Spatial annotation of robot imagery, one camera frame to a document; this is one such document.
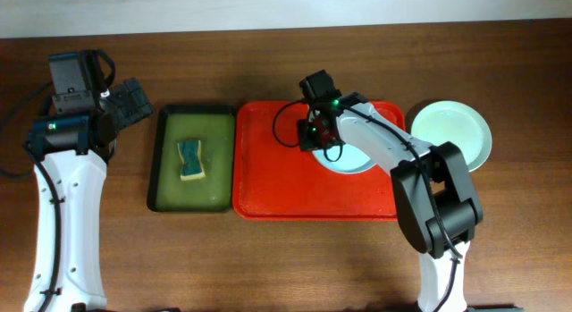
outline green tray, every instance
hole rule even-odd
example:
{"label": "green tray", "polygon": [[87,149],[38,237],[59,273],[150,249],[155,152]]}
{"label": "green tray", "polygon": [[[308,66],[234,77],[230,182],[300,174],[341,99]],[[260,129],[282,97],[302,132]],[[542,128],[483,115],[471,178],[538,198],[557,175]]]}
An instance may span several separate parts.
{"label": "green tray", "polygon": [[[232,207],[236,111],[226,105],[167,105],[159,112],[147,207],[156,212],[223,212]],[[202,141],[206,177],[181,181],[177,142]]]}

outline small object on green tray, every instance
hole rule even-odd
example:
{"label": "small object on green tray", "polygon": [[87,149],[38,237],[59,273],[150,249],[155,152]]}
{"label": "small object on green tray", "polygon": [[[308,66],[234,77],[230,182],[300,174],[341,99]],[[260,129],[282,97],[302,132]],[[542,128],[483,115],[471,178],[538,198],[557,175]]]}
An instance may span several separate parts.
{"label": "small object on green tray", "polygon": [[191,139],[177,143],[182,161],[181,180],[191,181],[205,178],[205,167],[200,159],[201,141]]}

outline red plastic tray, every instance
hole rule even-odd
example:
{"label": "red plastic tray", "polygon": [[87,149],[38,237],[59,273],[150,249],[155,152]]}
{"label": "red plastic tray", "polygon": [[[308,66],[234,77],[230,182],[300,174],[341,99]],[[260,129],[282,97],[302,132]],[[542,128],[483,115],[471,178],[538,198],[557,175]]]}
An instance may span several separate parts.
{"label": "red plastic tray", "polygon": [[[334,173],[311,152],[274,139],[273,118],[286,103],[252,102],[239,110],[232,189],[236,212],[258,220],[396,220],[391,178],[379,166],[365,173]],[[373,104],[383,117],[405,127],[396,105]],[[281,114],[277,131],[282,140],[297,140],[296,121],[306,115],[306,105]]]}

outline wooden table surface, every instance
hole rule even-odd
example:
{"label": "wooden table surface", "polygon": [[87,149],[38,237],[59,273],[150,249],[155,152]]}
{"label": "wooden table surface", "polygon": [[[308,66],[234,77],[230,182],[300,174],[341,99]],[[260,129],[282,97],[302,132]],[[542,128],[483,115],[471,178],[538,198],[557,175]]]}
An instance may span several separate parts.
{"label": "wooden table surface", "polygon": [[[493,148],[473,173],[484,221],[467,256],[467,301],[572,307],[572,20],[0,40],[1,115],[50,79],[49,55],[95,47],[115,60],[117,80],[140,79],[156,110],[300,98],[298,82],[323,68],[342,91],[404,111],[431,99],[471,105],[489,123]],[[3,167],[29,168],[20,145],[39,102],[3,132]],[[415,301],[417,254],[396,223],[149,211],[156,121],[122,132],[108,168],[100,260],[109,309],[333,311]],[[33,273],[35,180],[2,178],[0,199],[0,310],[16,311]]]}

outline black cable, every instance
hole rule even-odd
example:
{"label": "black cable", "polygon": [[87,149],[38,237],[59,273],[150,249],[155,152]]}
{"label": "black cable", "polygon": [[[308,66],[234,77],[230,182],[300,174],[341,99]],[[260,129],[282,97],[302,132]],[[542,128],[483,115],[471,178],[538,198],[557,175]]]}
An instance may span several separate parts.
{"label": "black cable", "polygon": [[343,154],[343,145],[340,145],[340,153],[338,154],[338,157],[335,160],[330,159],[330,157],[328,156],[328,149],[324,149],[324,158],[329,162],[337,162],[338,160],[341,159],[342,154]]}
{"label": "black cable", "polygon": [[449,234],[447,233],[447,230],[445,229],[445,226],[443,225],[443,220],[441,219],[441,215],[439,214],[439,209],[437,208],[437,203],[435,202],[435,198],[433,196],[433,191],[431,189],[431,181],[429,180],[429,176],[427,174],[427,171],[423,168],[423,163],[421,162],[421,157],[415,151],[415,149],[411,147],[411,143],[409,141],[405,140],[403,137],[401,137],[401,135],[398,134],[392,127],[390,127],[389,125],[387,125],[383,122],[378,121],[377,119],[375,119],[371,115],[363,114],[363,113],[359,112],[358,110],[353,109],[349,106],[345,106],[345,105],[338,105],[338,107],[341,109],[348,110],[354,114],[357,114],[357,115],[361,116],[362,118],[368,120],[369,122],[373,122],[373,123],[381,126],[382,128],[386,129],[391,134],[393,134],[403,145],[405,145],[405,147],[409,150],[409,152],[411,152],[413,157],[416,159],[416,162],[418,163],[417,168],[419,169],[419,172],[421,173],[421,176],[423,177],[423,181],[425,183],[425,189],[427,190],[427,195],[429,196],[429,201],[431,202],[431,207],[433,208],[433,214],[435,215],[435,220],[437,221],[437,225],[439,226],[439,230],[441,231],[441,234],[443,235],[443,238],[445,239],[447,246],[449,246],[450,250],[452,251],[453,256],[456,259],[463,258],[461,253],[459,253],[458,250],[455,249],[455,245],[453,245],[453,242],[451,241]]}
{"label": "black cable", "polygon": [[[20,103],[18,103],[17,106],[15,106],[12,110],[10,110],[10,112],[8,112],[8,114],[6,115],[6,117],[2,120],[2,122],[0,122],[0,133],[2,133],[2,130],[4,129],[4,127],[6,126],[6,124],[32,99],[34,99],[34,97],[37,97],[38,95],[40,95],[44,89],[49,88],[52,84],[54,84],[52,81],[46,82],[44,83],[44,85],[42,85],[41,87],[39,87],[39,89],[36,89],[34,92],[32,92],[32,94],[28,95],[27,97],[25,97],[24,99],[22,99],[22,101],[20,101]],[[26,178],[31,176],[32,174],[32,170],[29,170],[25,173],[10,173],[8,171],[6,171],[3,168],[0,168],[0,175],[3,175],[5,177],[8,177],[10,179],[18,179],[18,178]]]}
{"label": "black cable", "polygon": [[449,299],[449,296],[453,291],[453,285],[455,284],[455,275],[457,274],[457,265],[460,263],[460,261],[456,257],[453,257],[451,261],[453,262],[453,266],[450,268],[449,285],[447,285],[447,290],[445,291],[443,299],[441,300],[441,302],[439,302],[439,305],[437,305],[437,308],[435,308],[433,312],[439,312],[439,310],[445,305],[447,299]]}
{"label": "black cable", "polygon": [[32,151],[29,149],[28,145],[24,144],[24,150],[26,150],[29,159],[36,165],[36,167],[42,173],[44,180],[46,180],[47,187],[50,189],[50,192],[52,194],[51,203],[54,205],[54,212],[55,212],[54,264],[52,266],[52,276],[50,278],[50,284],[48,289],[41,292],[42,294],[45,295],[45,297],[44,297],[44,302],[42,303],[42,305],[38,310],[38,312],[45,312],[54,294],[59,292],[55,290],[55,286],[57,285],[57,275],[59,274],[60,271],[60,255],[62,250],[62,213],[60,210],[61,200],[57,194],[57,189],[55,188],[54,182],[52,181],[52,178],[50,178],[50,175],[47,173],[46,168],[32,154]]}
{"label": "black cable", "polygon": [[287,147],[287,148],[295,148],[299,145],[299,142],[296,142],[296,144],[288,144],[284,141],[282,141],[279,137],[278,137],[278,133],[276,132],[276,123],[278,123],[278,118],[280,117],[280,114],[282,112],[284,112],[284,110],[286,110],[287,108],[298,104],[298,103],[302,103],[303,100],[298,100],[298,101],[294,101],[294,102],[290,102],[287,105],[281,107],[280,110],[278,110],[278,112],[276,113],[276,115],[274,116],[274,121],[272,124],[272,134],[274,135],[274,138],[276,139],[276,141],[280,142],[280,144],[282,144],[283,146]]}

